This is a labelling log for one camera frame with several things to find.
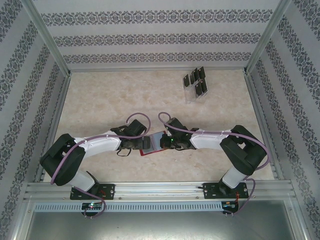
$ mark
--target patterned wallpaper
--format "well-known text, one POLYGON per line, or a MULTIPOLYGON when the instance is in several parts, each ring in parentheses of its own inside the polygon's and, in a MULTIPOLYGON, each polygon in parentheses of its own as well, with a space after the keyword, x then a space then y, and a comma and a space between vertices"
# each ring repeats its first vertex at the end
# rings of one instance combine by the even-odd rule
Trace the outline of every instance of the patterned wallpaper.
POLYGON ((245 67, 279 0, 35 0, 71 70, 245 67))
POLYGON ((319 1, 292 1, 251 73, 311 239, 320 239, 319 17, 319 1))
POLYGON ((0 0, 0 240, 34 180, 64 83, 19 0, 0 0))

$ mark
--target black cable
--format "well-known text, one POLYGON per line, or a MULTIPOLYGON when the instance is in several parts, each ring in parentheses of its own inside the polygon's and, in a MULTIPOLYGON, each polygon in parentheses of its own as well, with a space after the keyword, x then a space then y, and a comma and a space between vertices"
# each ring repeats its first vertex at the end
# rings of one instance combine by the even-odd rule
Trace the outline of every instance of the black cable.
POLYGON ((127 155, 119 155, 119 153, 122 151, 122 149, 120 149, 119 151, 116 152, 116 154, 119 156, 119 157, 128 157, 132 151, 132 149, 130 148, 129 149, 129 153, 127 155))
POLYGON ((183 151, 183 150, 188 150, 187 148, 181 148, 181 149, 179 149, 179 148, 174 148, 175 150, 177 150, 177 151, 183 151))

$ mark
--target marble surface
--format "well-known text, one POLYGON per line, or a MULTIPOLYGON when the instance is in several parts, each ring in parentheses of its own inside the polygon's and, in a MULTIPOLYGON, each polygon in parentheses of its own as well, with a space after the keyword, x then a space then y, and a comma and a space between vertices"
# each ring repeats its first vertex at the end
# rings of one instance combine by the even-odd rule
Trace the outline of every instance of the marble surface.
MULTIPOLYGON (((73 73, 56 138, 94 136, 125 124, 143 112, 151 119, 150 133, 165 130, 159 112, 168 112, 188 129, 227 130, 245 126, 262 140, 241 70, 205 71, 209 88, 200 102, 185 103, 182 78, 189 71, 123 71, 73 73)), ((137 119, 147 126, 143 116, 137 119)), ((223 151, 212 149, 165 150, 128 157, 105 152, 86 158, 80 169, 101 182, 217 181, 232 166, 223 151)), ((268 165, 253 174, 256 180, 274 179, 268 165)))

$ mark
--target black mounting plate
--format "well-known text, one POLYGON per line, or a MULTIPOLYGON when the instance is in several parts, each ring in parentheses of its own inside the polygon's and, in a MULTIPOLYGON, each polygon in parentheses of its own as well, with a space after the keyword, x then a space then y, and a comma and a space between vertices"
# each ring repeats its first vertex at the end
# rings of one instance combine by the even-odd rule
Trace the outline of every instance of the black mounting plate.
MULTIPOLYGON (((97 197, 102 198, 103 200, 113 200, 115 196, 115 185, 114 184, 100 184, 98 191, 96 193, 97 197)), ((94 197, 84 194, 74 187, 71 188, 70 193, 71 200, 97 200, 94 197)))
POLYGON ((247 184, 245 182, 240 182, 238 186, 230 193, 225 196, 219 191, 218 182, 205 182, 202 185, 204 199, 236 199, 236 194, 239 194, 239 199, 247 199, 249 197, 247 184))

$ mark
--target white robotic arm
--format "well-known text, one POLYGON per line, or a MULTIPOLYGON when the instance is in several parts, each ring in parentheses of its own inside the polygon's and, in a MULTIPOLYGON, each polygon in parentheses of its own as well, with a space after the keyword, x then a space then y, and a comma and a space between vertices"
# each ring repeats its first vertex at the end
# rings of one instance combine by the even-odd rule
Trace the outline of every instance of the white robotic arm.
POLYGON ((175 117, 162 122, 168 130, 160 140, 164 149, 217 149, 225 152, 233 164, 219 182, 219 191, 225 196, 252 175, 267 155, 263 144, 241 125, 231 130, 209 132, 198 128, 188 130, 175 117))
POLYGON ((72 185, 87 192, 99 183, 89 172, 79 170, 82 160, 108 151, 118 151, 118 154, 122 149, 129 149, 130 152, 149 149, 150 138, 140 137, 147 131, 147 128, 135 119, 128 126, 112 128, 98 136, 73 138, 66 133, 43 155, 40 164, 52 177, 51 184, 72 185))
MULTIPOLYGON (((117 135, 115 132, 107 131, 104 135, 106 138, 96 138, 90 141, 86 141, 89 137, 76 137, 74 139, 76 144, 85 141, 79 145, 79 147, 83 148, 85 151, 83 159, 103 152, 116 151, 119 148, 121 144, 119 137, 107 137, 109 135, 117 135)), ((78 170, 74 177, 66 184, 88 191, 95 183, 95 179, 93 179, 88 172, 78 170)))

